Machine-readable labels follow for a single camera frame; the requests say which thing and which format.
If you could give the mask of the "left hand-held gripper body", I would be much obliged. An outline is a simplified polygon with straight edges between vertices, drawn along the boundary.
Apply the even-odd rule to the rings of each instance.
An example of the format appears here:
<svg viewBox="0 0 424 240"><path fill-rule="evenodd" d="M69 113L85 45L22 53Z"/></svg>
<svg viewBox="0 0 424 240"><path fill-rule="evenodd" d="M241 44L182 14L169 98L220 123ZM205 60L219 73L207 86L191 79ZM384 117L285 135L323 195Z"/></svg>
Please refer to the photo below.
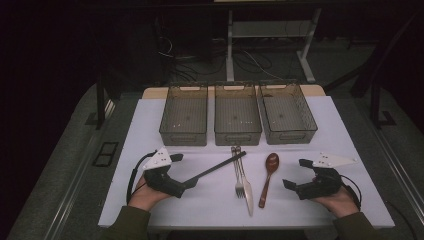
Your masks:
<svg viewBox="0 0 424 240"><path fill-rule="evenodd" d="M183 183L168 175L171 165L170 154L165 147L155 151L142 166L147 185L157 191L180 198L185 191Z"/></svg>

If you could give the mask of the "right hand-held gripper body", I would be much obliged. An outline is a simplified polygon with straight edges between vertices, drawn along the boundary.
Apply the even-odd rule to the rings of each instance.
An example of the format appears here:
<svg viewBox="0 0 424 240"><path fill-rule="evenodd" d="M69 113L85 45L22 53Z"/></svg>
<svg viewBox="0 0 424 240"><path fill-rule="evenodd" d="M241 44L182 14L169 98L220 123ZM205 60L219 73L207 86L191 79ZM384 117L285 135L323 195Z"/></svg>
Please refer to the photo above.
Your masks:
<svg viewBox="0 0 424 240"><path fill-rule="evenodd" d="M351 190L351 187L342 181L342 176L336 168L355 164L355 158L320 153L317 160L311 161L313 167L308 169L314 171L315 177L309 183L297 185L295 192L300 200L330 196L337 193L341 187Z"/></svg>

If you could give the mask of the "brown wooden spoon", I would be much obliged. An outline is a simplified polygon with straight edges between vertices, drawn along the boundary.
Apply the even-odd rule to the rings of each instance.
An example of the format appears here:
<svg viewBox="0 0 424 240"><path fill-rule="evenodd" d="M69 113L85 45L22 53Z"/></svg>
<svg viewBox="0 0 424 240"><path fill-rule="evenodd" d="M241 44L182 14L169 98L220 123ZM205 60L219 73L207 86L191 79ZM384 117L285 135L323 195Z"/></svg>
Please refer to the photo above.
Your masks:
<svg viewBox="0 0 424 240"><path fill-rule="evenodd" d="M267 176L266 176L266 180L265 180L265 183L260 195L259 203L258 203L258 207L261 209L263 209L266 204L271 176L273 175L274 172L277 171L278 167L279 167L279 156L276 153L271 153L266 158L266 161L265 161Z"/></svg>

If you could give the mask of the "clear brown plastic bin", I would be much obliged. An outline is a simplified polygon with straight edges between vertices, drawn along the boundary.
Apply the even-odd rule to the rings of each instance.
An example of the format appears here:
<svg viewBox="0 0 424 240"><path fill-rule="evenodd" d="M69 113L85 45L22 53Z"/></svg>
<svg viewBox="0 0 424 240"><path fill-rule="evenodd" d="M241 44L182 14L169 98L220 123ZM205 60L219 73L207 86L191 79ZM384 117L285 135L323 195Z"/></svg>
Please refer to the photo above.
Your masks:
<svg viewBox="0 0 424 240"><path fill-rule="evenodd" d="M159 128L166 146L205 146L207 144L208 86L172 84Z"/></svg>
<svg viewBox="0 0 424 240"><path fill-rule="evenodd" d="M257 100L269 145L311 142L318 126L298 84L260 81Z"/></svg>
<svg viewBox="0 0 424 240"><path fill-rule="evenodd" d="M217 146L256 146L262 134L252 82L215 84L214 133Z"/></svg>

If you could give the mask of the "silver metal knife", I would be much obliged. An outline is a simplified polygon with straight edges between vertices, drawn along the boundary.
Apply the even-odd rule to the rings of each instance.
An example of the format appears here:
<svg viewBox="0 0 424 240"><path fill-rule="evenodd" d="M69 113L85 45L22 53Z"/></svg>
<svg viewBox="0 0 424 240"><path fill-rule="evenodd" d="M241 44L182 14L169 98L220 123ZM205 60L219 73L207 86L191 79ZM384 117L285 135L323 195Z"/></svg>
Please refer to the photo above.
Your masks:
<svg viewBox="0 0 424 240"><path fill-rule="evenodd" d="M243 161L242 161L241 157L238 158L237 163L238 163L238 167L239 167L239 171L240 171L240 176L241 176L241 181L242 181L243 191L244 191L244 198L245 198L246 203L247 203L248 213L249 213L249 216L252 217L253 216L253 210L254 210L252 187L251 187L250 182L247 180L247 177L246 177L246 174L245 174L245 171L244 171Z"/></svg>

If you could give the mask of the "silver metal fork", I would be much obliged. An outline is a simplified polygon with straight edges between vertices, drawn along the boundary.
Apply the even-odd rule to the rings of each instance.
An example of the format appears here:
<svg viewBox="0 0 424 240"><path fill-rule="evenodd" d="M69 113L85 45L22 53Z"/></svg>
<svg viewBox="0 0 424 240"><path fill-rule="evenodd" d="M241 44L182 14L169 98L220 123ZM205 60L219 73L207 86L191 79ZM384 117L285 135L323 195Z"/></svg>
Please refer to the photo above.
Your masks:
<svg viewBox="0 0 424 240"><path fill-rule="evenodd" d="M241 173L238 165L238 161L234 161L234 169L235 169L235 176L236 176L236 183L235 183L235 192L238 198L244 198L245 192L244 187L241 180Z"/></svg>

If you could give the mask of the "person's left hand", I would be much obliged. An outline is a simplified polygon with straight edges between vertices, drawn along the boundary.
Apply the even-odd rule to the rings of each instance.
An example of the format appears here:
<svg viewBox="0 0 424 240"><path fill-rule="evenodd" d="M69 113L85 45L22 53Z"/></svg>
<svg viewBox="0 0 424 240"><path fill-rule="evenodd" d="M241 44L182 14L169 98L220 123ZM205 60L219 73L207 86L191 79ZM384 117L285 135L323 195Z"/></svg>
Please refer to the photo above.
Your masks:
<svg viewBox="0 0 424 240"><path fill-rule="evenodd" d="M150 188L144 177L141 177L128 205L144 211L150 211L157 203L167 198L169 198L168 194Z"/></svg>

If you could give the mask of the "person's right hand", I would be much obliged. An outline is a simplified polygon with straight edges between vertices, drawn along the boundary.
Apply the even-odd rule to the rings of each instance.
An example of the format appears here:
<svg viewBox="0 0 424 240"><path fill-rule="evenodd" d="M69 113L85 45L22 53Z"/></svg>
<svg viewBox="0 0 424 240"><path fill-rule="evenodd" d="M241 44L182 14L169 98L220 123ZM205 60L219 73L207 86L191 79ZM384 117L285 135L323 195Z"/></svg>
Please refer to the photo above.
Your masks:
<svg viewBox="0 0 424 240"><path fill-rule="evenodd" d="M344 187L341 187L335 194L314 198L313 201L324 206L336 218L343 218L359 212L352 195Z"/></svg>

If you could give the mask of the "white table mat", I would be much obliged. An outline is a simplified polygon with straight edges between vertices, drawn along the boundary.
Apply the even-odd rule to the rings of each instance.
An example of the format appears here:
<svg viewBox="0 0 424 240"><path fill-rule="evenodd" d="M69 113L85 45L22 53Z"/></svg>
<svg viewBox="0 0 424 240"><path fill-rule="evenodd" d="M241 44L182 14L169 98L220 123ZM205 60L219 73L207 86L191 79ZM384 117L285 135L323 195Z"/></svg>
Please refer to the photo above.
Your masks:
<svg viewBox="0 0 424 240"><path fill-rule="evenodd" d="M235 171L228 163L231 149L217 146L210 138L204 147L169 148L169 153L184 155L172 165L169 174L184 182L193 176L199 181L180 198L161 201L152 210L149 227L153 230L171 229L306 229L329 226L332 215L321 205L300 200L286 189L283 179L297 184L309 182L314 173L299 165L300 159L317 160L320 153L355 158L352 165L339 167L339 173L350 178L352 186L362 192L362 211L376 228L390 228L394 222L372 182L341 117L328 96L313 96L307 100L318 125L309 144L269 145L261 141L245 147L243 165L258 199L266 180L266 158L271 153L279 156L279 167L270 179L265 207L253 204L250 217L247 203L235 194Z"/></svg>

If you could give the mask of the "white metal stand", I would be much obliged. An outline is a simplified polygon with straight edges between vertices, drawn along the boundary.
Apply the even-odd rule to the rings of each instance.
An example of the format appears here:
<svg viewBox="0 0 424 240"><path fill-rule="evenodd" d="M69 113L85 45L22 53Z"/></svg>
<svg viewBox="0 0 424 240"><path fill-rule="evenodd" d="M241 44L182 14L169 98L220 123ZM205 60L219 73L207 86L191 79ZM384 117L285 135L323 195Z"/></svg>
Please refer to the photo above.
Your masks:
<svg viewBox="0 0 424 240"><path fill-rule="evenodd" d="M304 45L296 51L297 59L308 83L315 83L307 55L312 44L322 9L314 10L310 20L234 21L228 11L226 77L234 81L233 43L241 38L303 38Z"/></svg>

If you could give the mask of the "metal floor rail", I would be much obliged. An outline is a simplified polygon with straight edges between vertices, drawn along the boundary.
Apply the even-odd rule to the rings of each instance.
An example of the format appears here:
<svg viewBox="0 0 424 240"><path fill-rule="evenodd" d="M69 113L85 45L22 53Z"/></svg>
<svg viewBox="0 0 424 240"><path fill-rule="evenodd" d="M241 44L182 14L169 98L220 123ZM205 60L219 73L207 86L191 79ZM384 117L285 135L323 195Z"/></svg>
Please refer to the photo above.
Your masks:
<svg viewBox="0 0 424 240"><path fill-rule="evenodd" d="M78 104L43 172L49 210L42 240L58 240L82 189L87 167L103 132L97 128L97 104Z"/></svg>
<svg viewBox="0 0 424 240"><path fill-rule="evenodd" d="M361 103L358 99L355 100L361 116L365 120L368 128L377 139L380 149L384 153L384 159L387 162L387 165L390 167L393 172L397 182L402 188L403 192L406 195L409 203L412 206L415 214L419 218L422 225L424 225L424 198L419 193L416 185L413 183L412 179L406 172L404 166L400 162L400 159L395 154L393 148L390 146L387 138L383 134L382 130L373 123L369 116L370 110L364 103Z"/></svg>

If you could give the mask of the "black metal post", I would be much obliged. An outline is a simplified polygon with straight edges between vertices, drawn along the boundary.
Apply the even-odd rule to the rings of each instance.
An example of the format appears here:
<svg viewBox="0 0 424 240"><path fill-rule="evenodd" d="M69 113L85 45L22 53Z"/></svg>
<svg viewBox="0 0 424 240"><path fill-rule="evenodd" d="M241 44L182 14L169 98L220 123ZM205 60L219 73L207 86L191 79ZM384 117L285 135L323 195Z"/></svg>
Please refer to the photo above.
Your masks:
<svg viewBox="0 0 424 240"><path fill-rule="evenodd" d="M382 126L395 126L396 122L388 111L380 110L381 86L373 83L371 86L370 118L373 125L380 129Z"/></svg>
<svg viewBox="0 0 424 240"><path fill-rule="evenodd" d="M102 75L99 74L96 80L97 95L97 124L96 129L99 130L105 121L105 93L102 81Z"/></svg>

